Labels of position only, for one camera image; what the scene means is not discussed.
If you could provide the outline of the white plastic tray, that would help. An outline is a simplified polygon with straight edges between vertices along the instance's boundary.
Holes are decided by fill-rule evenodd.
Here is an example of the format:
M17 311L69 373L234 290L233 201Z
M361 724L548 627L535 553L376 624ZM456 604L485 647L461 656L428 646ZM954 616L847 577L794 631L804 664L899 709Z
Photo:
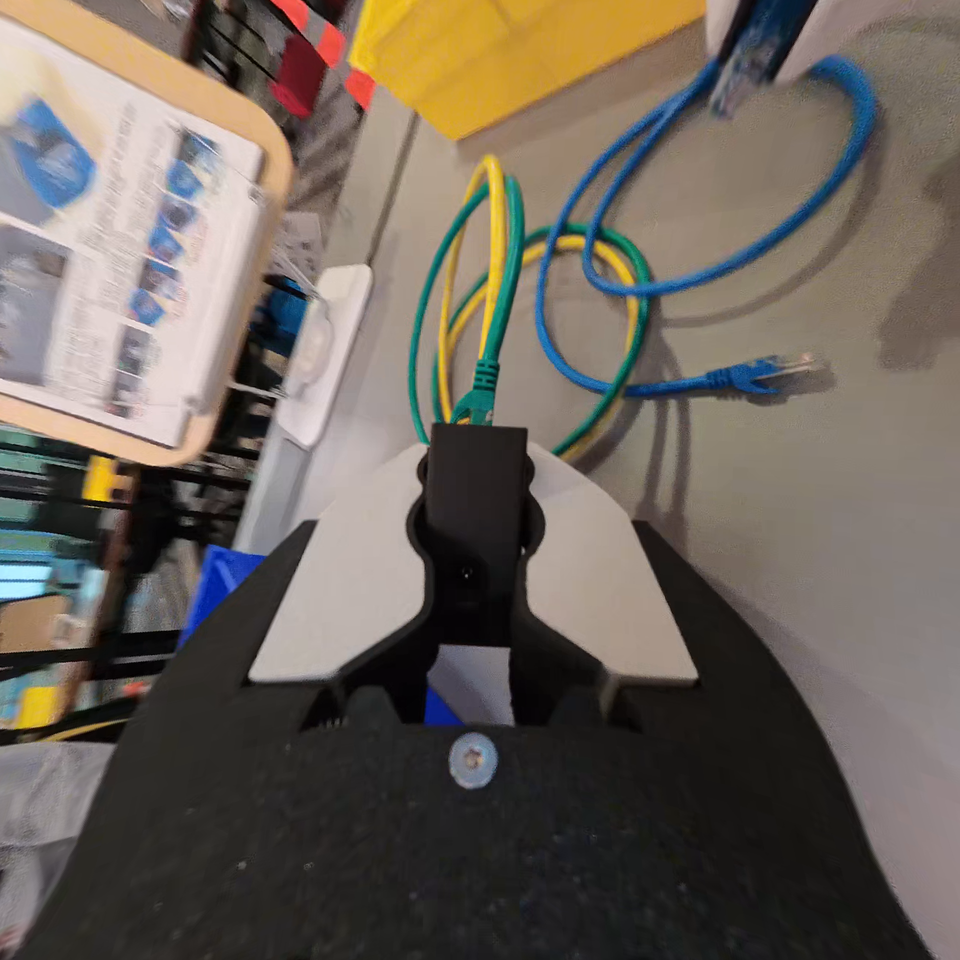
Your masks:
M329 268L308 301L274 411L279 430L302 450L314 450L326 432L373 285L367 265Z

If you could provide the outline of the blue plastic bin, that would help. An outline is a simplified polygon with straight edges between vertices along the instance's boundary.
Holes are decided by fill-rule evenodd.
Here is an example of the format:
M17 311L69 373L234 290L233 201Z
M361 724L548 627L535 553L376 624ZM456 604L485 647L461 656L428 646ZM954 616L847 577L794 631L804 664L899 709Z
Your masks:
M175 644L176 652L184 647L198 627L243 584L264 560L264 555L245 553L222 546L211 545L206 548L186 622ZM432 687L427 687L426 691L423 724L433 727L464 726Z

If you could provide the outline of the black ethernet port block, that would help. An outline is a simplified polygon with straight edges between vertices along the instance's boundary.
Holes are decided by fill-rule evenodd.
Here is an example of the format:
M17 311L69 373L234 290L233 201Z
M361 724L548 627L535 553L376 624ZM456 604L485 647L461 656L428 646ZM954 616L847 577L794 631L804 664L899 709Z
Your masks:
M423 534L441 643L510 646L530 482L524 428L433 424Z

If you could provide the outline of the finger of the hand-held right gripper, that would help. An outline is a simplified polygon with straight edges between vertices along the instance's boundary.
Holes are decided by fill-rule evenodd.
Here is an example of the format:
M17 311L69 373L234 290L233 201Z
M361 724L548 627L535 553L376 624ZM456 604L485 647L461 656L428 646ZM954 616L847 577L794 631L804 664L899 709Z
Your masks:
M726 61L744 34L758 1L706 1L705 52L710 60Z
M784 39L774 55L773 84L786 85L804 74L841 44L850 1L783 2Z

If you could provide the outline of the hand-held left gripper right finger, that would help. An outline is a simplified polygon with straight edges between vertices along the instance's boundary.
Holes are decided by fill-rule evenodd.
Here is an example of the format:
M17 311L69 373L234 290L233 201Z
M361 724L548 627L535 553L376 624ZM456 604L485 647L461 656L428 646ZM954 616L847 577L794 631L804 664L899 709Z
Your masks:
M531 494L544 533L526 566L531 614L622 685L693 685L699 674L628 513L534 442Z

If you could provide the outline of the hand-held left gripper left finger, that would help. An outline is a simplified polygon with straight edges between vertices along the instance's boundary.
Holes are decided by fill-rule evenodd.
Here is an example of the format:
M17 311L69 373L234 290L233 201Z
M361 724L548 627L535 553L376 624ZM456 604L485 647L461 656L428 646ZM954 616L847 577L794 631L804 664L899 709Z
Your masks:
M426 564L407 531L424 492L414 444L319 515L247 678L334 681L426 604Z

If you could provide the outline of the wooden board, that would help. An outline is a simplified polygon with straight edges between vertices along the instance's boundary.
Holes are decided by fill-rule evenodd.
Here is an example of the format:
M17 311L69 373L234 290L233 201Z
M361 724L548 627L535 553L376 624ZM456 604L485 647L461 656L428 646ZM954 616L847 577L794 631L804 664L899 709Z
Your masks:
M74 2L2 2L3 17L35 30L164 102L231 131L263 150L264 165L258 184L264 213L254 242L252 264L242 280L226 344L215 366L211 395L200 413L188 421L181 446L166 448L72 415L2 396L5 425L77 443L139 464L183 464L198 455L212 438L230 388L246 339L247 324L260 293L261 279L267 271L273 233L291 185L290 149L278 125L256 103Z

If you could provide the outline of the red striped object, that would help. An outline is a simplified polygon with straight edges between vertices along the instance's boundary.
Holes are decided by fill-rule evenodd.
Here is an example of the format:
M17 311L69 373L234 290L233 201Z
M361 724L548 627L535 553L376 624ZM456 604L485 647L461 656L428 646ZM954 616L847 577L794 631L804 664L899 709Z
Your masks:
M362 2L270 1L269 13L288 28L279 66L268 82L273 99L297 119L314 113L323 82L332 77L362 112L376 83L351 66L348 54Z

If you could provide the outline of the yellow plastic bin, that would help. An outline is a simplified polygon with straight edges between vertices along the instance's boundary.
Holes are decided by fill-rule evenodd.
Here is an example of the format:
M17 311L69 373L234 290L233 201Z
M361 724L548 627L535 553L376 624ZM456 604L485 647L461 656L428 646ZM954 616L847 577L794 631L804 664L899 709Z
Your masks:
M453 141L702 18L704 1L370 1L349 62Z

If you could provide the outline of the printed paper sheet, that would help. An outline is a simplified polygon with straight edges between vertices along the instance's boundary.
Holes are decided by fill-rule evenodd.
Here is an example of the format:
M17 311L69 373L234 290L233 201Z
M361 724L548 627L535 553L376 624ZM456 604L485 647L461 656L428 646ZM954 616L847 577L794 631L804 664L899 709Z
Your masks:
M212 393L260 146L2 17L1 390L166 449Z

